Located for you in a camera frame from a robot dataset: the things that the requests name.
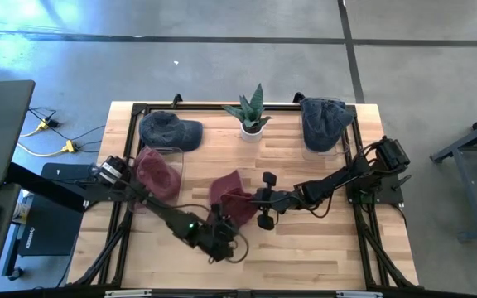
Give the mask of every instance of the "denim cap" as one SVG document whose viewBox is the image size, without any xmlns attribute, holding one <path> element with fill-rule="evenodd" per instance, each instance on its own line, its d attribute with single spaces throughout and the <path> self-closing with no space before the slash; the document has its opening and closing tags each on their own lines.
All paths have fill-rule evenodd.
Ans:
<svg viewBox="0 0 477 298">
<path fill-rule="evenodd" d="M 309 99 L 301 102 L 303 138 L 311 151 L 325 152 L 336 145 L 354 115 L 338 99 Z"/>
<path fill-rule="evenodd" d="M 193 151 L 202 140 L 202 123 L 180 120 L 174 113 L 157 111 L 139 123 L 139 136 L 150 147 L 176 147 Z"/>
</svg>

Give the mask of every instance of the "red cloth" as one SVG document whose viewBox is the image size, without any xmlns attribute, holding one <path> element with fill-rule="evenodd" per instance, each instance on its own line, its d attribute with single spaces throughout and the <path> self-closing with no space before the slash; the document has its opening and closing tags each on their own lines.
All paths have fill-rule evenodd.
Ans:
<svg viewBox="0 0 477 298">
<path fill-rule="evenodd" d="M 210 203 L 222 204 L 222 215 L 229 215 L 237 228 L 257 213 L 257 206 L 248 202 L 253 195 L 243 191 L 238 171 L 213 181 L 209 193 Z"/>
<path fill-rule="evenodd" d="M 162 201 L 178 197 L 181 188 L 181 175 L 167 165 L 163 156 L 150 147 L 144 147 L 134 161 L 133 168 L 139 182 Z"/>
</svg>

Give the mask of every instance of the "butcher block tabletop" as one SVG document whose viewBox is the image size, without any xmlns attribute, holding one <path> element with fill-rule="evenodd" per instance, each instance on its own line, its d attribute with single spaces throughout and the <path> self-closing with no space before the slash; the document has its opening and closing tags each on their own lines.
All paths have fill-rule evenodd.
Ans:
<svg viewBox="0 0 477 298">
<path fill-rule="evenodd" d="M 134 102 L 113 102 L 100 147 L 98 163 L 108 156 L 123 156 Z M 375 104 L 355 105 L 364 145 L 378 141 L 383 127 Z M 303 147 L 301 112 L 266 111 L 272 116 L 259 143 L 240 137 L 239 121 L 225 111 L 172 111 L 180 119 L 196 120 L 204 132 L 198 149 L 184 155 L 183 183 L 178 204 L 209 205 L 213 180 L 238 170 L 244 188 L 254 193 L 265 187 L 264 171 L 277 175 L 275 190 L 292 190 L 294 184 L 322 179 L 345 165 L 342 144 L 325 155 Z M 353 133 L 349 139 L 355 154 Z M 134 134 L 132 156 L 136 156 L 139 135 Z M 243 262 L 209 264 L 208 256 L 191 249 L 172 236 L 156 215 L 135 214 L 128 243 L 123 288 L 263 289 L 263 290 L 359 290 L 364 274 L 352 207 L 345 189 L 333 196 L 329 214 L 317 219 L 306 211 L 287 211 L 272 231 L 260 229 L 256 216 L 240 230 L 249 241 Z M 316 212 L 325 211 L 325 202 Z M 75 247 L 68 282 L 81 277 L 104 246 L 113 204 L 98 203 L 84 214 Z M 185 209 L 207 217 L 200 208 Z M 405 277 L 417 284 L 412 251 L 400 213 L 389 205 L 377 205 L 383 247 Z M 245 244 L 237 238 L 235 257 Z M 113 251 L 111 279 L 117 262 Z M 370 253 L 373 276 L 379 282 L 376 258 Z"/>
</svg>

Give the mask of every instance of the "yellow cable connector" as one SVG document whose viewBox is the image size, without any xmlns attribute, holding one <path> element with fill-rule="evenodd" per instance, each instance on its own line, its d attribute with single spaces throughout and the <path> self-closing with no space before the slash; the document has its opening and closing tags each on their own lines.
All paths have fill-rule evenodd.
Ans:
<svg viewBox="0 0 477 298">
<path fill-rule="evenodd" d="M 41 120 L 40 124 L 38 124 L 38 129 L 41 129 L 41 130 L 49 129 L 49 126 L 47 125 L 47 119 Z"/>
<path fill-rule="evenodd" d="M 71 140 L 65 141 L 65 146 L 62 147 L 63 152 L 73 153 L 76 152 L 75 144 Z"/>
<path fill-rule="evenodd" d="M 17 144 L 21 149 L 23 149 L 25 152 L 33 155 L 33 156 L 38 156 L 38 157 L 49 157 L 49 156 L 55 156 L 59 155 L 62 153 L 73 153 L 76 152 L 75 150 L 75 144 L 71 140 L 67 140 L 65 142 L 65 146 L 62 147 L 60 151 L 57 152 L 52 152 L 52 153 L 46 153 L 46 154 L 40 154 L 40 153 L 35 153 L 33 151 L 30 151 L 27 147 L 23 146 L 21 143 Z"/>
<path fill-rule="evenodd" d="M 34 130 L 34 132 L 29 132 L 29 133 L 26 133 L 26 134 L 22 134 L 22 135 L 20 135 L 20 137 L 30 137 L 30 136 L 36 134 L 37 132 L 40 132 L 40 131 L 46 130 L 46 129 L 49 129 L 49 126 L 47 125 L 47 119 L 43 119 L 43 120 L 41 120 L 40 124 L 38 124 L 38 127 Z"/>
</svg>

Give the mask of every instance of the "white pot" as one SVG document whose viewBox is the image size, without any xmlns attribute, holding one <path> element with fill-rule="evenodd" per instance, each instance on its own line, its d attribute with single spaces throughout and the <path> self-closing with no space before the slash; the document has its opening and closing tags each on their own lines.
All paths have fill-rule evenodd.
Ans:
<svg viewBox="0 0 477 298">
<path fill-rule="evenodd" d="M 261 141 L 261 138 L 263 137 L 263 130 L 264 130 L 264 127 L 261 127 L 261 130 L 256 133 L 247 133 L 244 130 L 244 127 L 240 125 L 240 136 L 246 142 L 259 142 Z"/>
</svg>

